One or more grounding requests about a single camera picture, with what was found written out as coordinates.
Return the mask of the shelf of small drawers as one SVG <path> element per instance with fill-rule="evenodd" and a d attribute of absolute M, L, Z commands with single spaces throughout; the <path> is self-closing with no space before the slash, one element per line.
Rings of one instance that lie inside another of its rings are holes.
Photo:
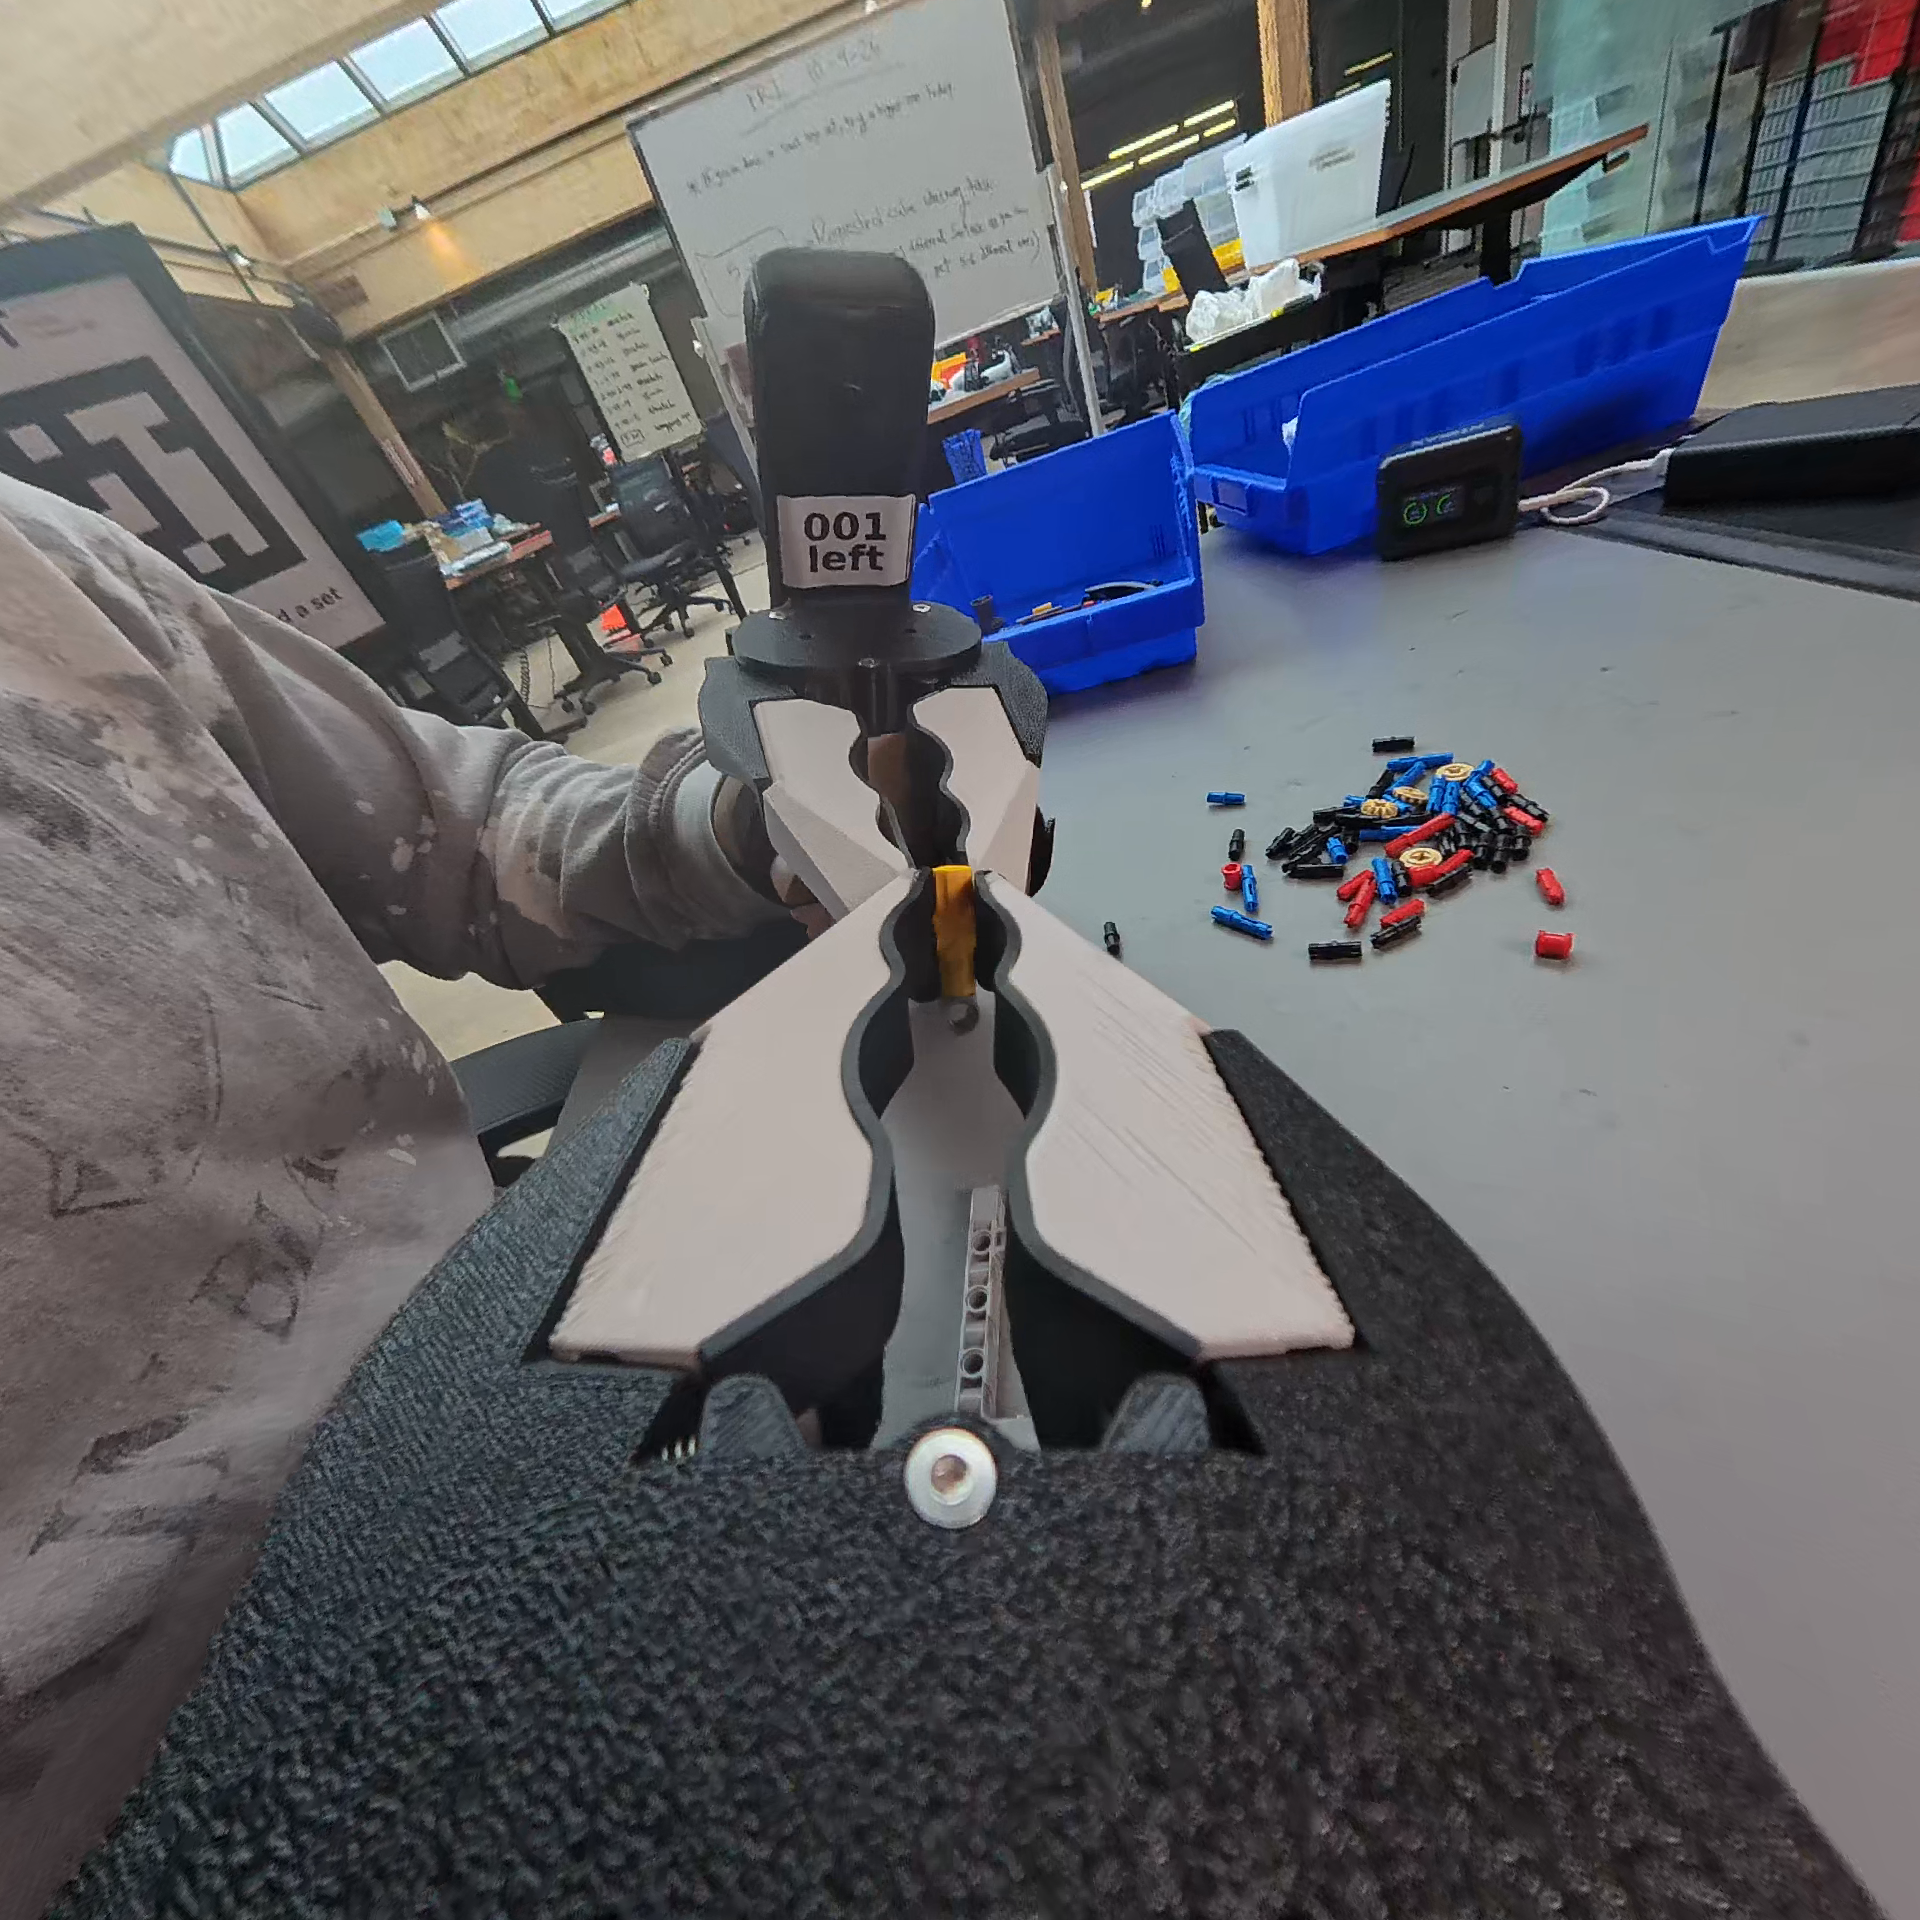
<path fill-rule="evenodd" d="M 1918 5 L 1758 5 L 1725 54 L 1744 273 L 1915 256 Z"/>

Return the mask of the whiteboard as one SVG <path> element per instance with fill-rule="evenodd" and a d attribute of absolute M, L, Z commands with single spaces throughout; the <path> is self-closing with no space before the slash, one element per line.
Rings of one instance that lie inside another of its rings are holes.
<path fill-rule="evenodd" d="M 769 249 L 903 256 L 934 344 L 1056 302 L 1051 191 L 1000 1 L 894 5 L 631 118 L 631 143 L 747 413 L 741 303 Z"/>

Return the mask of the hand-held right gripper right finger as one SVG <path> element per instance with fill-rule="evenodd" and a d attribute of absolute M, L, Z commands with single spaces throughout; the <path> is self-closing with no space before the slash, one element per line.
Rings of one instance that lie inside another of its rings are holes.
<path fill-rule="evenodd" d="M 1212 1026 L 996 872 L 975 928 L 1021 1118 L 1006 1190 L 1040 1278 L 1183 1359 L 1345 1350 L 1352 1320 Z"/>

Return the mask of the black chair seat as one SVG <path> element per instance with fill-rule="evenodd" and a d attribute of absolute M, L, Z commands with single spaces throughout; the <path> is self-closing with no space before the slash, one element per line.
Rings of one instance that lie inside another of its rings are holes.
<path fill-rule="evenodd" d="M 521 1148 L 557 1124 L 599 1023 L 540 1026 L 448 1062 L 495 1190 L 533 1166 Z"/>

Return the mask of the grey desk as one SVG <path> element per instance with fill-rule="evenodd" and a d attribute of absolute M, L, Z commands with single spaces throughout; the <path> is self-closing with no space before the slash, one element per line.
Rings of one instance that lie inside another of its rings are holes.
<path fill-rule="evenodd" d="M 1201 548 L 1197 665 L 1051 726 L 1041 903 L 1115 921 L 1516 1292 L 1766 1750 L 1915 1916 L 1915 604 L 1590 535 Z M 1201 786 L 1272 829 L 1385 733 L 1503 760 L 1567 906 L 1481 874 L 1332 972 L 1317 892 L 1271 888 L 1271 945 L 1205 930 Z"/>

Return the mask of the person's grey patterned hoodie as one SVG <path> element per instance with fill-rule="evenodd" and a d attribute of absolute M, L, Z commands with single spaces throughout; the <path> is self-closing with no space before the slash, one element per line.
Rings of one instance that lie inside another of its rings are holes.
<path fill-rule="evenodd" d="M 5 482 L 5 1916 L 109 1829 L 373 1333 L 488 1202 L 368 957 L 513 738 Z"/>

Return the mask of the black office chair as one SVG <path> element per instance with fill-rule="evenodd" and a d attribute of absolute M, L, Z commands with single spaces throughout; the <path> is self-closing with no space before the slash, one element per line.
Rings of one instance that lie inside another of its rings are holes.
<path fill-rule="evenodd" d="M 571 679 L 553 679 L 551 689 L 567 718 L 561 732 L 579 729 L 591 718 L 599 694 L 623 679 L 657 688 L 664 673 L 653 661 L 672 665 L 670 654 L 645 644 L 633 630 L 625 630 L 631 647 L 620 648 L 603 630 L 605 612 L 622 612 L 623 600 L 599 551 L 591 543 L 561 546 L 547 526 L 536 527 L 531 546 L 525 577 L 533 610 L 525 615 L 523 630 L 527 640 L 553 640 L 571 662 Z"/>
<path fill-rule="evenodd" d="M 727 543 L 661 455 L 612 468 L 616 529 L 631 557 L 616 569 L 635 633 L 691 636 L 694 607 L 747 615 Z"/>

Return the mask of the black white marker board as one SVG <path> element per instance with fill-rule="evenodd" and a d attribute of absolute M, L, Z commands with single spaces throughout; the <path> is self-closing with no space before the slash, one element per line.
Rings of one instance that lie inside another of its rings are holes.
<path fill-rule="evenodd" d="M 129 226 L 5 244 L 3 465 L 335 650 L 387 630 L 368 554 Z"/>

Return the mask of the person's left forearm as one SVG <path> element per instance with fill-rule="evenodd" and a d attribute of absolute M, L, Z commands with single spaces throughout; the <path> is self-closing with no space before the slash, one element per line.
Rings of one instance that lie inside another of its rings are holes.
<path fill-rule="evenodd" d="M 332 751 L 335 784 L 289 836 L 375 957 L 531 990 L 623 943 L 821 921 L 694 726 L 622 766 L 395 711 Z"/>

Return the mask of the pile of blue black red pins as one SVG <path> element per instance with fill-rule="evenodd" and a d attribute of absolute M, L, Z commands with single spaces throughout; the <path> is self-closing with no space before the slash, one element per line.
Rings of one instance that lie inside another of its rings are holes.
<path fill-rule="evenodd" d="M 1413 733 L 1375 735 L 1375 767 L 1352 789 L 1307 807 L 1254 844 L 1230 831 L 1221 897 L 1208 917 L 1254 943 L 1280 928 L 1268 888 L 1317 892 L 1337 928 L 1302 945 L 1309 968 L 1358 968 L 1371 954 L 1415 945 L 1435 905 L 1478 874 L 1521 872 L 1547 913 L 1567 906 L 1567 886 L 1537 852 L 1551 809 L 1495 756 L 1457 756 Z"/>

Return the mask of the white paper chart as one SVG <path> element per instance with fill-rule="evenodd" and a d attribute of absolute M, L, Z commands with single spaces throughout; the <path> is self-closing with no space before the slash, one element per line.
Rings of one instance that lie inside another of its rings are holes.
<path fill-rule="evenodd" d="M 631 281 L 553 320 L 616 464 L 691 447 L 704 434 L 651 292 Z"/>

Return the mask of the wooden top standing desk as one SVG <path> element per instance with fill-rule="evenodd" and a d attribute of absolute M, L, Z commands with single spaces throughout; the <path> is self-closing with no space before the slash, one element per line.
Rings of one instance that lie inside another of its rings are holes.
<path fill-rule="evenodd" d="M 1615 167 L 1646 137 L 1648 120 L 1613 124 L 1540 159 L 1525 159 L 1495 175 L 1391 208 L 1326 241 L 1300 244 L 1294 258 L 1318 269 L 1350 260 L 1348 281 L 1364 284 L 1366 273 L 1377 277 L 1385 253 L 1401 241 L 1423 232 L 1470 232 L 1478 273 L 1491 284 L 1507 284 L 1518 269 L 1516 216 L 1525 208 L 1543 206 L 1593 167 Z"/>

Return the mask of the grey toy brick frame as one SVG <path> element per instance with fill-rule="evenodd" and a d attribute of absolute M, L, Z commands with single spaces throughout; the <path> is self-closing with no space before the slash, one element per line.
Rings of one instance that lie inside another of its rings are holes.
<path fill-rule="evenodd" d="M 955 1037 L 964 1037 L 979 1023 L 974 872 L 964 866 L 942 866 L 933 870 L 929 882 L 943 1018 Z M 1007 1444 L 1040 1450 L 1006 1314 L 1006 1246 L 1004 1190 L 996 1184 L 972 1185 L 952 1405 L 957 1415 L 995 1428 Z"/>

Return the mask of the translucent storage box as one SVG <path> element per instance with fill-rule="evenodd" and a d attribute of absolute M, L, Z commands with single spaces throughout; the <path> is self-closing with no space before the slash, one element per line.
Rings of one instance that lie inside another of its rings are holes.
<path fill-rule="evenodd" d="M 1263 271 L 1375 220 L 1390 79 L 1244 140 L 1228 158 L 1240 265 Z"/>

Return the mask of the black flat box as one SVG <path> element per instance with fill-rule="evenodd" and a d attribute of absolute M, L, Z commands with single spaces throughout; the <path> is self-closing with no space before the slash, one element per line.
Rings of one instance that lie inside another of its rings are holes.
<path fill-rule="evenodd" d="M 1918 489 L 1918 386 L 1765 399 L 1670 450 L 1668 510 L 1797 504 Z"/>

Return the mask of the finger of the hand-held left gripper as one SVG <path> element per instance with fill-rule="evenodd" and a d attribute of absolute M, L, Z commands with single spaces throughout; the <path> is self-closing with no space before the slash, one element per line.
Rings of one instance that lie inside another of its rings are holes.
<path fill-rule="evenodd" d="M 775 855 L 831 919 L 911 872 L 879 828 L 879 796 L 854 767 L 857 716 L 804 698 L 752 708 L 766 784 L 760 817 Z"/>
<path fill-rule="evenodd" d="M 998 688 L 942 688 L 913 704 L 929 743 L 929 863 L 989 872 L 1024 895 L 1048 862 L 1040 764 Z"/>

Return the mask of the short blue storage bin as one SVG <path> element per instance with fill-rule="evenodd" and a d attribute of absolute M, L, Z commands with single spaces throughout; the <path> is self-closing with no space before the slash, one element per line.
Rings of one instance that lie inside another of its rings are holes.
<path fill-rule="evenodd" d="M 934 493 L 919 600 L 995 615 L 1048 694 L 1189 665 L 1207 621 L 1190 452 L 1174 413 Z"/>

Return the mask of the black device with display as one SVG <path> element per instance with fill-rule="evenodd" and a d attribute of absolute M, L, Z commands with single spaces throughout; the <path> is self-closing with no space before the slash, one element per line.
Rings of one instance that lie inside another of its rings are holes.
<path fill-rule="evenodd" d="M 1375 554 L 1420 559 L 1518 533 L 1521 426 L 1491 420 L 1387 452 L 1375 468 Z"/>

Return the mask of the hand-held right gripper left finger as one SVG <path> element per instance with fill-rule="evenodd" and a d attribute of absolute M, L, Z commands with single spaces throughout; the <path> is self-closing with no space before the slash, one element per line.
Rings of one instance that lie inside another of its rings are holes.
<path fill-rule="evenodd" d="M 559 1359 L 869 1368 L 903 1250 L 881 1118 L 913 1062 L 923 877 L 888 879 L 677 1053 L 549 1335 Z"/>

